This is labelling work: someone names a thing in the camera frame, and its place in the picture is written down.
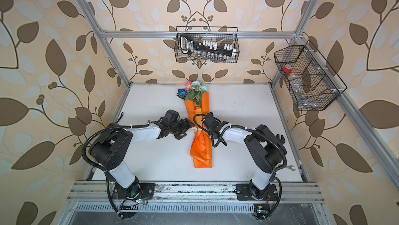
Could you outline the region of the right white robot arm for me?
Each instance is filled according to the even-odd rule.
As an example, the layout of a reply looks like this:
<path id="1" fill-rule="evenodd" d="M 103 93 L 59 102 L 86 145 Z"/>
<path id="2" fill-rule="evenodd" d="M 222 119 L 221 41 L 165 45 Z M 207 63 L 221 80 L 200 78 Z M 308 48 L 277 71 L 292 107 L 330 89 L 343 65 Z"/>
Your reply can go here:
<path id="1" fill-rule="evenodd" d="M 255 199 L 262 199 L 277 172 L 287 166 L 284 136 L 273 134 L 263 124 L 256 128 L 248 128 L 226 121 L 221 122 L 211 112 L 196 114 L 193 120 L 194 124 L 208 135 L 214 148 L 219 144 L 226 146 L 229 141 L 246 146 L 257 166 L 249 184 L 250 193 Z"/>

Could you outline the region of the orange wrapping paper sheet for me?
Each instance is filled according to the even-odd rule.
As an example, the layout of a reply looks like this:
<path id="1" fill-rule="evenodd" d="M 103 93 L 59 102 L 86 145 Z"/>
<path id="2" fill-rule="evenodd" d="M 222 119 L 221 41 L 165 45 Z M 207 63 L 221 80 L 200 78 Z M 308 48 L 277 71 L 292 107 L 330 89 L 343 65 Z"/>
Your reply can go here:
<path id="1" fill-rule="evenodd" d="M 209 114 L 209 93 L 204 93 L 202 95 L 200 107 L 195 107 L 192 100 L 186 100 L 185 106 L 190 121 L 194 123 L 194 116 L 196 114 Z M 190 155 L 193 158 L 195 168 L 213 167 L 212 143 L 209 135 L 201 129 L 198 129 L 194 133 Z"/>

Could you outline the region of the dark blue fake rose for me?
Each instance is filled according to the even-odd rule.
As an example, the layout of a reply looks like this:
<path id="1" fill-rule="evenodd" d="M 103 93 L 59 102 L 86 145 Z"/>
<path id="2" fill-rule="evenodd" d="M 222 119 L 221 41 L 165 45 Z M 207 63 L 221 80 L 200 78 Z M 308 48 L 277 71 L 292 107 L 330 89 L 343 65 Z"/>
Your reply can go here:
<path id="1" fill-rule="evenodd" d="M 179 89 L 177 96 L 183 100 L 188 100 L 188 94 L 189 94 L 188 89 Z"/>

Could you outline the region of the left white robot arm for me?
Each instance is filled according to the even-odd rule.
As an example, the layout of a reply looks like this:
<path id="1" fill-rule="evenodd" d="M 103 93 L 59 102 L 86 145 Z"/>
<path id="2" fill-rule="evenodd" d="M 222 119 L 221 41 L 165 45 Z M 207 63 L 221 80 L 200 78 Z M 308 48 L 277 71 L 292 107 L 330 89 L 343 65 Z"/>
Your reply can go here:
<path id="1" fill-rule="evenodd" d="M 144 125 L 119 125 L 111 123 L 108 127 L 91 135 L 82 145 L 82 158 L 89 165 L 101 170 L 106 180 L 117 183 L 125 190 L 138 188 L 139 180 L 125 163 L 125 156 L 133 143 L 162 139 L 172 134 L 181 140 L 187 131 L 194 127 L 188 119 L 168 110 L 157 121 Z"/>

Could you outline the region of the pale blue fake flower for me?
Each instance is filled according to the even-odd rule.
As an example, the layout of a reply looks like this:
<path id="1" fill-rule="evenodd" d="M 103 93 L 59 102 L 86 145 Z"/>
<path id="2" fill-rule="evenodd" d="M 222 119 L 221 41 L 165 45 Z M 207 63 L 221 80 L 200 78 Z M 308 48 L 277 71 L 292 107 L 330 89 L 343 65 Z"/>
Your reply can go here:
<path id="1" fill-rule="evenodd" d="M 208 92 L 208 87 L 203 85 L 201 81 L 194 81 L 192 82 L 191 86 L 191 93 L 192 93 L 192 100 L 200 106 L 202 103 L 202 96 L 203 94 Z"/>

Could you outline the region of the white ribbon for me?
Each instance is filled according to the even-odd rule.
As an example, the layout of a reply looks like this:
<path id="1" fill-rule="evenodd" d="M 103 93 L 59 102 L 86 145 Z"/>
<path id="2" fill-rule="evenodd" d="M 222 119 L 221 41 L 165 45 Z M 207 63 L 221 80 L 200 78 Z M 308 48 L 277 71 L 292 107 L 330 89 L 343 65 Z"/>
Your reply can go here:
<path id="1" fill-rule="evenodd" d="M 196 130 L 196 131 L 203 131 L 203 129 L 201 128 L 201 127 L 198 127 L 198 126 L 193 126 L 193 129 L 194 130 Z"/>

